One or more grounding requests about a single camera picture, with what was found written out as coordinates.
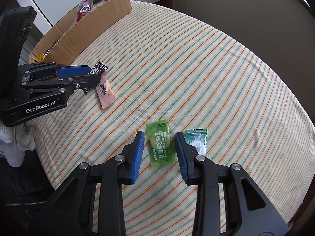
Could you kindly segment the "white gloved hand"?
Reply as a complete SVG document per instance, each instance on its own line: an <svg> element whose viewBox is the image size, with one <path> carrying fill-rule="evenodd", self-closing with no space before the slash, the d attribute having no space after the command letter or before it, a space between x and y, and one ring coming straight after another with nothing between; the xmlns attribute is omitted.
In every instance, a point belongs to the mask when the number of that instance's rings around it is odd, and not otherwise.
<svg viewBox="0 0 315 236"><path fill-rule="evenodd" d="M14 127L6 127L1 121L1 150L10 166L20 167L25 151L35 150L34 133L34 119Z"/></svg>

